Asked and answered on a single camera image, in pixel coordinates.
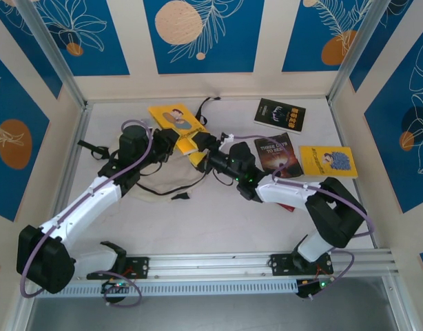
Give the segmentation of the yellow book with boy cartoon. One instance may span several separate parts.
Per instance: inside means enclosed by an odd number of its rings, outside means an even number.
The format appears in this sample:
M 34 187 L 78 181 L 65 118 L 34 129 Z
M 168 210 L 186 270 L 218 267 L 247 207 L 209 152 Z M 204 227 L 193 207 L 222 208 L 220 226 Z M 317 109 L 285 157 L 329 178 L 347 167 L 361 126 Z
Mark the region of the yellow book with boy cartoon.
M 204 125 L 182 103 L 150 106 L 148 111 L 162 129 L 173 129 L 178 133 L 177 149 L 197 168 L 205 158 L 205 153 L 199 151 L 193 138 L 199 132 L 208 133 Z

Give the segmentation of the beige canvas backpack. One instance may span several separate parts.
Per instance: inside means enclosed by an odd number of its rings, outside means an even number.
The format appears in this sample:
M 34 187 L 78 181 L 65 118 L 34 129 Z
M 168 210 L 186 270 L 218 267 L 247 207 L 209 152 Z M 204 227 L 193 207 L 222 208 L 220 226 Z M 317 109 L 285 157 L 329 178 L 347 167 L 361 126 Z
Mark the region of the beige canvas backpack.
M 207 119 L 202 115 L 202 108 L 199 108 L 194 116 L 205 127 Z M 141 179 L 131 189 L 131 195 L 148 202 L 164 198 L 188 199 L 189 189 L 198 185 L 206 175 L 197 171 L 177 147 L 165 163 L 149 165 L 141 174 Z

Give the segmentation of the dark Three Days book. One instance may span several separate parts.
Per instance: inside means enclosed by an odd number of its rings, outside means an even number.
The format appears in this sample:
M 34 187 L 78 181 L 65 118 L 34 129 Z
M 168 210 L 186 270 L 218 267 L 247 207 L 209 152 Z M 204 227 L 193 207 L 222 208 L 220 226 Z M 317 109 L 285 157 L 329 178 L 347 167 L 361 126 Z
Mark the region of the dark Three Days book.
M 293 178 L 303 175 L 301 165 L 295 155 L 291 140 L 287 133 L 266 138 L 255 139 L 260 164 L 265 172 L 270 174 L 280 168 L 280 178 Z

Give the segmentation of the black book with gold title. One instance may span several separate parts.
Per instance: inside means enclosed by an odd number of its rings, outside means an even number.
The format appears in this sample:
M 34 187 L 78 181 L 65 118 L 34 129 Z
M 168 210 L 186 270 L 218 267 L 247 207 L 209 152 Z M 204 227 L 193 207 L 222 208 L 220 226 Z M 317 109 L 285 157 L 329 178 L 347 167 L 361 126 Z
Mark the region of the black book with gold title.
M 255 113 L 254 123 L 300 134 L 305 115 L 305 108 L 262 98 Z

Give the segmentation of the yellow book with blue figure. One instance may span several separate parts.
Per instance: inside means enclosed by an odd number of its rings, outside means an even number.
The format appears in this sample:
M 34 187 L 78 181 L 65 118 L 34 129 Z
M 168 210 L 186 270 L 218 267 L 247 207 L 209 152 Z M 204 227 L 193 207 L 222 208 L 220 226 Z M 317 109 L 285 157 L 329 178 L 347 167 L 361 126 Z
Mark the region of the yellow book with blue figure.
M 300 160 L 307 176 L 357 178 L 352 151 L 342 146 L 300 146 Z

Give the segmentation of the small circuit board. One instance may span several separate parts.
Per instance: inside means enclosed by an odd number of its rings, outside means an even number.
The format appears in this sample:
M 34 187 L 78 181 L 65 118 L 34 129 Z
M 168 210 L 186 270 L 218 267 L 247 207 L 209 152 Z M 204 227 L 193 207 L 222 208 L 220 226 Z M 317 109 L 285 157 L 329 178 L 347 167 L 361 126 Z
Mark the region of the small circuit board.
M 297 287 L 298 292 L 297 296 L 301 299 L 311 299 L 317 293 L 321 292 L 325 288 L 328 288 L 332 283 L 335 282 L 333 277 L 328 279 L 298 279 L 297 280 Z
M 127 294 L 130 285 L 124 281 L 105 281 L 101 285 L 101 294 Z

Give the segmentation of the aluminium side rail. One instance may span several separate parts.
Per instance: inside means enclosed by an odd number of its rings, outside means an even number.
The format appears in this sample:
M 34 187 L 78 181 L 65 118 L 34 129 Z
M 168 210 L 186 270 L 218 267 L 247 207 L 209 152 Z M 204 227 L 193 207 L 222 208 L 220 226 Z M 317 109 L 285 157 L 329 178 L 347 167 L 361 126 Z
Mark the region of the aluminium side rail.
M 54 203 L 50 212 L 50 219 L 55 218 L 55 216 L 68 205 L 76 169 L 81 155 L 82 147 L 79 145 L 79 141 L 85 138 L 90 122 L 91 112 L 92 105 L 89 102 L 86 102 L 80 113 L 78 124 L 71 140 L 70 149 L 67 153 L 67 157 L 65 158 L 65 167 L 54 198 Z
M 345 147 L 345 146 L 347 146 L 347 142 L 345 140 L 344 133 L 343 133 L 342 127 L 340 125 L 340 122 L 338 121 L 338 116 L 336 114 L 333 103 L 327 99 L 327 104 L 328 104 L 328 107 L 330 109 L 330 113 L 331 113 L 331 116 L 333 118 L 334 125 L 336 127 L 336 132 L 338 134 L 340 144 L 341 144 L 341 146 Z M 362 206 L 364 206 L 364 202 L 363 202 L 362 197 L 360 195 L 360 190 L 359 190 L 359 187 L 358 187 L 358 184 L 357 184 L 357 179 L 352 179 L 351 182 L 352 182 L 352 186 L 353 186 L 353 196 L 358 200 L 358 202 Z M 371 225 L 369 225 L 369 223 L 367 221 L 364 221 L 363 225 L 366 226 L 367 230 L 365 232 L 368 232 L 367 236 L 368 236 L 368 238 L 370 238 L 372 245 L 373 245 L 373 248 L 374 249 L 378 248 L 378 242 L 375 239 L 375 233 L 374 233 L 375 232 L 375 224 L 371 223 Z

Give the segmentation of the long aluminium frame rail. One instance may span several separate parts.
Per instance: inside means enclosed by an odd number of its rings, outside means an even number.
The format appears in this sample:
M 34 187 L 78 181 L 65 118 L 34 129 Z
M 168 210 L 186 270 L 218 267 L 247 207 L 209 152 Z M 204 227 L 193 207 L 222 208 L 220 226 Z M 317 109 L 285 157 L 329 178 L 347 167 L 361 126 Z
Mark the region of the long aluminium frame rail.
M 237 277 L 291 277 L 312 279 L 336 277 L 341 272 L 352 276 L 384 276 L 397 274 L 398 268 L 390 250 L 373 249 L 331 252 L 321 256 L 309 274 L 295 274 L 288 270 L 274 273 L 269 259 L 286 258 L 281 253 L 234 253 L 234 254 L 169 254 L 152 255 L 145 279 L 217 279 Z

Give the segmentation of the aluminium frame post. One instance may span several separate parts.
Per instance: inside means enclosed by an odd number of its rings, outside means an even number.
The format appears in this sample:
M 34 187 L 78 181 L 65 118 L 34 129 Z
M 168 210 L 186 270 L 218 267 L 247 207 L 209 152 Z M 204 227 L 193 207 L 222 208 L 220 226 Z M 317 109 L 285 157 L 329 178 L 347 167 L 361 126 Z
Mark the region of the aluminium frame post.
M 81 89 L 74 79 L 72 71 L 63 58 L 61 51 L 44 24 L 43 19 L 40 17 L 40 14 L 37 12 L 34 4 L 30 0 L 14 0 L 14 3 L 43 53 L 48 58 L 48 61 L 58 74 L 67 91 L 70 93 L 70 96 L 76 104 L 84 110 L 87 100 L 83 96 Z
M 377 28 L 381 17 L 385 13 L 391 0 L 373 0 L 367 15 L 365 16 L 352 46 L 349 48 L 344 61 L 340 65 L 338 73 L 327 94 L 327 103 L 333 105 L 336 97 L 339 95 L 343 85 L 347 82 L 349 75 L 355 68 L 358 59 L 366 48 L 370 38 Z

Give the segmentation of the aluminium frame leg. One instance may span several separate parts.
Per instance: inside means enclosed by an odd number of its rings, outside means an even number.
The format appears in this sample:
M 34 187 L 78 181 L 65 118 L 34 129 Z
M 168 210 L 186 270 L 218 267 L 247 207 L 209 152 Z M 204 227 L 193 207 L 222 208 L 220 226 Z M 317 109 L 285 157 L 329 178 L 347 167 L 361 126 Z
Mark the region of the aluminium frame leg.
M 411 318 L 410 307 L 402 294 L 398 277 L 389 274 L 383 276 L 382 281 L 398 331 L 416 331 L 415 324 Z
M 26 331 L 33 305 L 34 299 L 24 298 L 17 289 L 3 331 Z

